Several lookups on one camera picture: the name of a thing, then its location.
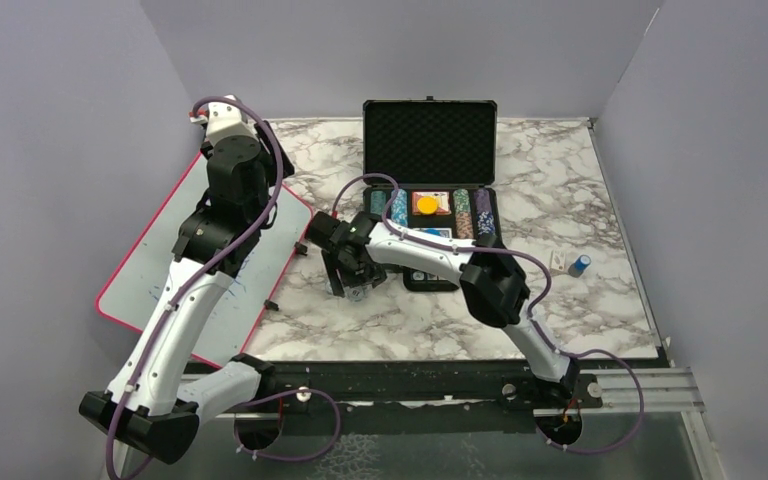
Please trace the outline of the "yellow round dealer button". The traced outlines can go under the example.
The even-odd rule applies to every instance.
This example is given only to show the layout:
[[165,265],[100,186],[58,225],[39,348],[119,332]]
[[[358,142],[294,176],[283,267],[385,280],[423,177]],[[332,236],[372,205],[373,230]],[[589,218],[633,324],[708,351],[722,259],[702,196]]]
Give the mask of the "yellow round dealer button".
[[439,209],[439,202],[433,196],[420,196],[416,202],[416,208],[421,215],[435,215]]

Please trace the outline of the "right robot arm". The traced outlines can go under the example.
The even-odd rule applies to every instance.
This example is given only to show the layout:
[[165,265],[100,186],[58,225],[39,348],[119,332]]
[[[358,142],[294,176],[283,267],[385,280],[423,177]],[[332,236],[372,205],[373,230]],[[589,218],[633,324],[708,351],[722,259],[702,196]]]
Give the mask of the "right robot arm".
[[346,222],[318,212],[305,237],[321,250],[333,295],[350,298],[377,287],[389,266],[432,274],[460,288],[475,320],[508,336],[525,356],[545,404],[560,407],[576,395],[578,363],[535,317],[539,300],[531,295],[518,255],[496,235],[454,239],[368,213]]

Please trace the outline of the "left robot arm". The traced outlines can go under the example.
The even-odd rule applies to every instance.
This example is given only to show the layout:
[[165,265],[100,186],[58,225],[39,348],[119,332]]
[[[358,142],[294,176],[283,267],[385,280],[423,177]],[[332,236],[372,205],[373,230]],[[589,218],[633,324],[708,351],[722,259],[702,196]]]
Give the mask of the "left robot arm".
[[209,120],[203,153],[208,186],[178,229],[164,290],[137,346],[101,391],[78,412],[106,434],[166,464],[180,460],[200,426],[226,408],[250,410],[273,401],[265,363],[234,357],[195,390],[179,387],[185,366],[215,306],[261,232],[270,228],[283,179],[294,172],[272,125]]

